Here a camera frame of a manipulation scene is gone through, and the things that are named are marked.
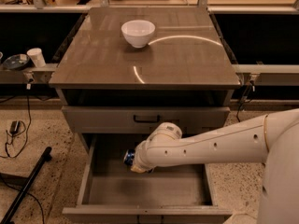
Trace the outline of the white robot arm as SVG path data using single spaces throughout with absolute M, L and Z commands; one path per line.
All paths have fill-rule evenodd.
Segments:
M 265 165 L 257 224 L 299 224 L 299 110 L 248 119 L 184 138 L 166 122 L 129 151 L 137 173 L 185 164 L 260 162 Z

